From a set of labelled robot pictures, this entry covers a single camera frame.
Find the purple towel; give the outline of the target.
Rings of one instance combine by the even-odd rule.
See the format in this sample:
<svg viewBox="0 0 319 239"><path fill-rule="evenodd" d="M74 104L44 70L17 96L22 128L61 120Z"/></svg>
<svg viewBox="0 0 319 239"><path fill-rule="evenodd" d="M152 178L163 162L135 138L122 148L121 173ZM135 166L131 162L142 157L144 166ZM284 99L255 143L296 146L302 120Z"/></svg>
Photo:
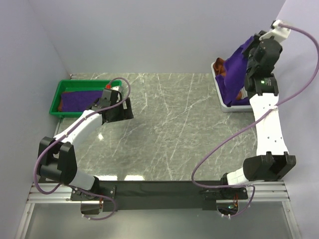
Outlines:
<svg viewBox="0 0 319 239"><path fill-rule="evenodd" d="M222 77L221 75L218 75L215 77L223 102L227 107L249 105L247 97L243 100L236 100L236 97L244 87L248 62L242 52L248 47L252 40L253 36L240 45L235 52L225 60L224 68L226 70L226 76Z"/></svg>
<svg viewBox="0 0 319 239"><path fill-rule="evenodd" d="M102 96L102 91L63 92L63 112L83 112L89 105Z"/></svg>

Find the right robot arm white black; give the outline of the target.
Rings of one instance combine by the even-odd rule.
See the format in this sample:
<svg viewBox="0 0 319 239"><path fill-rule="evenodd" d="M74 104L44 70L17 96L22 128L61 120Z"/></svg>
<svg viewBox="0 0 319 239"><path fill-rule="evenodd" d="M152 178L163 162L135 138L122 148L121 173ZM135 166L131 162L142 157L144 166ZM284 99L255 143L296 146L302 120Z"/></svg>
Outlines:
<svg viewBox="0 0 319 239"><path fill-rule="evenodd" d="M255 181L281 180L295 165L296 157L290 155L283 139L279 110L279 88L272 73L283 50L281 42L290 34L288 28L260 31L243 50L247 60L244 87L248 93L256 124L256 156L244 160L243 166L223 176L225 183L219 187L225 199L237 193L236 185Z"/></svg>

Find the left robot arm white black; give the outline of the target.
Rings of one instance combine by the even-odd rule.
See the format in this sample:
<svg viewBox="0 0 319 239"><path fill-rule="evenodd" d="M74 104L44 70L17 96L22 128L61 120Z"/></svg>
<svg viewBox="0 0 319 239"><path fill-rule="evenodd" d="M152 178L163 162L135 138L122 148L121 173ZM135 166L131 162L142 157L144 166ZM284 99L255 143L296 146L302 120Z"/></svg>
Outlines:
<svg viewBox="0 0 319 239"><path fill-rule="evenodd" d="M75 148L103 124L133 119L131 100L114 89L104 89L82 115L65 131L53 138L44 137L39 144L33 179L38 176L82 189L88 200L100 194L100 180L78 169Z"/></svg>

